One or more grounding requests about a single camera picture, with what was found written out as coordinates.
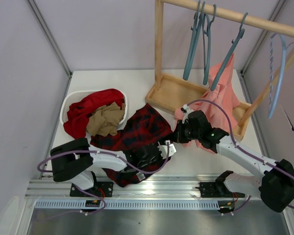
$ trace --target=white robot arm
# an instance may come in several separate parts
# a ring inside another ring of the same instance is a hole
[[[187,143],[191,140],[198,140],[203,147],[230,158],[253,175],[242,176],[232,171],[224,172],[216,179],[217,189],[221,195],[222,191],[230,191],[258,197],[276,212],[282,212],[294,199],[293,180],[239,150],[227,132],[211,127],[202,111],[188,109],[185,110],[185,113],[186,117],[178,121],[175,131],[165,138],[167,141]],[[277,162],[252,151],[243,144],[240,144],[240,148],[294,176],[294,168],[290,162],[286,160]],[[94,179],[91,174],[94,167],[131,172],[133,169],[127,166],[122,159],[137,168],[142,168],[147,164],[158,161],[159,157],[161,159],[165,158],[168,147],[160,143],[149,144],[142,151],[135,153],[136,162],[133,162],[133,158],[129,153],[102,150],[93,146],[89,149],[87,139],[79,139],[54,148],[50,154],[53,156],[72,150],[93,150],[97,151],[97,153],[80,154],[79,158],[74,154],[68,154],[52,160],[53,179],[56,182],[70,181],[81,189],[86,190],[94,186]],[[171,143],[169,145],[169,156],[172,156],[175,152],[176,149]]]

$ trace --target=laundry basket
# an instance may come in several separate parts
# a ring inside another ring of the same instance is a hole
[[[63,101],[61,112],[60,112],[60,122],[63,125],[65,122],[68,121],[68,110],[70,109],[70,105],[73,103],[80,102],[83,98],[90,95],[91,93],[99,92],[99,91],[77,91],[72,92],[69,94]],[[128,103],[127,103],[127,97],[124,92],[120,91],[124,96],[124,103],[125,103],[125,113],[123,119],[120,121],[119,125],[117,126],[117,130],[120,130],[123,127],[123,123],[127,116],[127,110],[128,110]]]

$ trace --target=label tag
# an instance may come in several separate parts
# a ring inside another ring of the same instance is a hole
[[[141,172],[138,172],[136,175],[137,175],[137,178],[139,179],[139,181],[142,181],[146,178],[145,175]]]

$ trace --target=table surface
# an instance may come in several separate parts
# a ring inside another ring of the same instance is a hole
[[[183,70],[164,70],[178,77],[182,77]],[[189,81],[202,84],[203,70],[192,70]],[[99,70],[99,71],[75,71],[70,83],[68,94],[84,90],[105,90],[115,88],[124,92],[128,99],[128,115],[130,118],[136,110],[145,105],[145,96],[154,84],[154,70]],[[232,77],[233,90],[239,100],[245,101],[236,70]],[[171,114],[157,110],[174,128],[175,120]],[[58,124],[53,147],[57,147],[73,138],[68,135],[61,123]],[[252,150],[261,153],[256,133],[251,120],[249,120],[243,144]],[[238,174],[250,174],[246,169],[236,164],[234,161],[219,155],[209,153],[201,148],[197,148],[195,143],[184,148],[180,144],[175,144],[177,152],[167,163],[167,165],[154,176],[200,176],[207,174],[221,174],[226,170],[232,170]],[[101,168],[95,171],[97,176],[106,176]]]

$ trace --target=clothing rack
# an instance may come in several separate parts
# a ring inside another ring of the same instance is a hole
[[[145,101],[163,111],[173,114],[176,108],[195,99],[201,98],[207,89],[191,82],[184,81],[171,74],[161,72],[164,3],[196,11],[198,2],[193,0],[155,0],[155,83],[145,97]],[[214,7],[205,4],[203,12],[213,15]],[[239,13],[220,7],[217,7],[216,10],[217,17],[238,23],[242,22],[244,15],[245,13]],[[272,22],[250,15],[246,17],[244,24],[294,38],[294,27],[286,24]],[[294,47],[287,56],[285,70],[289,69],[293,62]],[[280,68],[274,73],[273,84],[277,83],[279,71]],[[243,139],[250,116],[269,94],[269,90],[270,83],[268,82],[252,104],[241,101],[240,105],[233,110],[233,116],[239,123],[239,125],[234,128],[234,135],[237,140],[240,141]]]

